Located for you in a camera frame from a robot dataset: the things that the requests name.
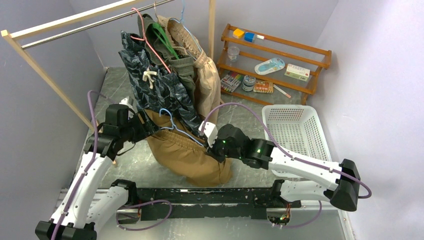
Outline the light blue wire hanger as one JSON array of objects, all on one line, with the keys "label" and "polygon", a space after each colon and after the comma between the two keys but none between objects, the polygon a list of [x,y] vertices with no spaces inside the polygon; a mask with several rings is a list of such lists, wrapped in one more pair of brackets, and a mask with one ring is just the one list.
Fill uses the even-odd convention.
[{"label": "light blue wire hanger", "polygon": [[177,132],[179,132],[179,133],[181,133],[181,134],[185,135],[186,137],[189,137],[191,140],[193,140],[193,141],[194,141],[195,143],[197,143],[198,145],[203,146],[203,144],[202,144],[200,141],[198,141],[197,139],[195,139],[193,136],[191,136],[191,135],[190,135],[189,133],[187,133],[186,131],[183,131],[183,130],[181,130],[181,129],[179,129],[179,128],[177,127],[177,125],[175,124],[175,122],[174,122],[174,120],[173,120],[173,116],[172,116],[171,112],[170,112],[168,109],[166,109],[166,108],[161,108],[161,109],[159,110],[159,117],[161,117],[161,116],[162,116],[162,112],[166,112],[166,113],[168,113],[168,115],[169,115],[169,120],[170,120],[170,123],[171,123],[171,127],[161,126],[161,127],[160,127],[160,129],[161,129],[161,130],[170,130],[170,131],[172,131],[172,130],[176,130]]}]

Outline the tan brown shorts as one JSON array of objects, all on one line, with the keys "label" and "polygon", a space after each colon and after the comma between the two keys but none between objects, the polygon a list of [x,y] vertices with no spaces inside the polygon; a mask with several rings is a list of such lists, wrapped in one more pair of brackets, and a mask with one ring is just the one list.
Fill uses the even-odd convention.
[{"label": "tan brown shorts", "polygon": [[230,159],[220,163],[207,155],[203,146],[192,140],[193,134],[187,136],[175,129],[170,130],[173,121],[179,130],[189,133],[176,118],[148,109],[145,112],[157,126],[164,128],[146,139],[159,164],[184,176],[197,187],[215,187],[230,181],[233,176]]}]

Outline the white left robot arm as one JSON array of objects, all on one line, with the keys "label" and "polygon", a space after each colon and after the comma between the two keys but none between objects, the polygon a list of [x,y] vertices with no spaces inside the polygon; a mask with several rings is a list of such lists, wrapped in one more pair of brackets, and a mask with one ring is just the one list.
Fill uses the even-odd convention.
[{"label": "white left robot arm", "polygon": [[35,235],[40,240],[95,240],[101,228],[121,207],[140,203],[136,183],[115,180],[105,196],[92,203],[102,178],[125,142],[133,144],[159,131],[144,109],[135,112],[126,104],[106,109],[103,132],[86,142],[81,166],[63,201],[48,221],[40,221]]}]

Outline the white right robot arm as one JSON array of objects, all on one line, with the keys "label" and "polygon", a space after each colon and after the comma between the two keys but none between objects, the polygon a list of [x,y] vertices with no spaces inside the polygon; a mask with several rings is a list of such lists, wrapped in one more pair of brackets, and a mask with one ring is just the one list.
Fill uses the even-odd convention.
[{"label": "white right robot arm", "polygon": [[279,149],[262,138],[249,138],[241,129],[226,124],[220,129],[211,122],[199,127],[206,138],[206,152],[218,162],[237,159],[254,169],[280,171],[304,178],[304,181],[284,181],[270,193],[275,207],[300,200],[329,202],[347,212],[358,208],[360,175],[354,161],[325,161]]}]

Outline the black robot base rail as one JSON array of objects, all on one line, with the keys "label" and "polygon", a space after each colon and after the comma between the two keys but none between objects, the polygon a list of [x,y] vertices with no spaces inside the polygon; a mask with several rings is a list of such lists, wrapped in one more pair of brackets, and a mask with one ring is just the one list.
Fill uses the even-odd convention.
[{"label": "black robot base rail", "polygon": [[274,187],[241,188],[137,188],[129,192],[127,206],[140,208],[141,221],[194,218],[267,219],[270,210],[300,208],[299,200],[285,201]]}]

